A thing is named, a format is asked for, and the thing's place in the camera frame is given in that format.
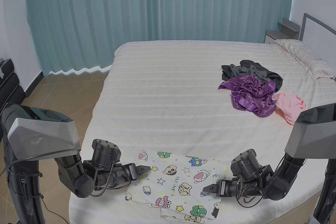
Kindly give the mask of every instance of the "white headboard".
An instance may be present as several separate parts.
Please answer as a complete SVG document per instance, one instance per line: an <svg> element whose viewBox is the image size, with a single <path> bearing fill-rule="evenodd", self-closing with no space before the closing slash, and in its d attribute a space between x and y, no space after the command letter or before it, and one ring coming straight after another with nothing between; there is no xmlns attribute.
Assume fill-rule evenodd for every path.
<svg viewBox="0 0 336 224"><path fill-rule="evenodd" d="M336 74L336 31L334 29L305 13L300 40L325 60Z"/></svg>

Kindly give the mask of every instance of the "white label sticker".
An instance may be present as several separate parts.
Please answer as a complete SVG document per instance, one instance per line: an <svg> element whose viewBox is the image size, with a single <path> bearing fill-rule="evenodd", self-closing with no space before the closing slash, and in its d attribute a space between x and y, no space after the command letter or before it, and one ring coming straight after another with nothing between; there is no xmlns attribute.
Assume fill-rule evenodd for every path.
<svg viewBox="0 0 336 224"><path fill-rule="evenodd" d="M220 194L224 195L224 191L225 191L225 181L222 181L222 185L220 187Z"/></svg>
<svg viewBox="0 0 336 224"><path fill-rule="evenodd" d="M129 170L131 171L132 178L136 179L135 172L134 172L134 169L133 169L132 165L129 166Z"/></svg>

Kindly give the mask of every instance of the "pink cloth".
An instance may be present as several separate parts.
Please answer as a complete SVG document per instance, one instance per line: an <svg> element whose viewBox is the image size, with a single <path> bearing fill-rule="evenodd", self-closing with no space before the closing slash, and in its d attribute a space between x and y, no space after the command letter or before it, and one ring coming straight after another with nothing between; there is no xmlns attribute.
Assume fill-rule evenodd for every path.
<svg viewBox="0 0 336 224"><path fill-rule="evenodd" d="M305 101L300 99L295 92L276 92L273 94L272 100L275 101L276 109L281 109L285 120L290 125L294 125L297 117L306 108Z"/></svg>

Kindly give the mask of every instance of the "pillowcase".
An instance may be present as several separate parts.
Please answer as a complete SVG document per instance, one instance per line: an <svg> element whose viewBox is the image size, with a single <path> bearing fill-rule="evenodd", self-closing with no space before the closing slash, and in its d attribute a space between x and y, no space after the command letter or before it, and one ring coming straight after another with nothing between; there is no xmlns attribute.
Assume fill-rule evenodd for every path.
<svg viewBox="0 0 336 224"><path fill-rule="evenodd" d="M295 39L277 39L274 43L292 55L313 79L335 77L335 74L328 64L302 41Z"/></svg>

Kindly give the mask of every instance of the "cartoon print fabric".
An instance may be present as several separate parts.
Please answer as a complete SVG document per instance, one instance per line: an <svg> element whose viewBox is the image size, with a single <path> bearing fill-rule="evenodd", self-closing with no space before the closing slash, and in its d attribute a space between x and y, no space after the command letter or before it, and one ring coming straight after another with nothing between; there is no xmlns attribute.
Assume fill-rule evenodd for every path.
<svg viewBox="0 0 336 224"><path fill-rule="evenodd" d="M207 223L217 218L221 198L204 193L203 188L225 178L229 164L162 151L138 154L137 165L152 169L131 183L125 200L160 210L162 218L179 222Z"/></svg>

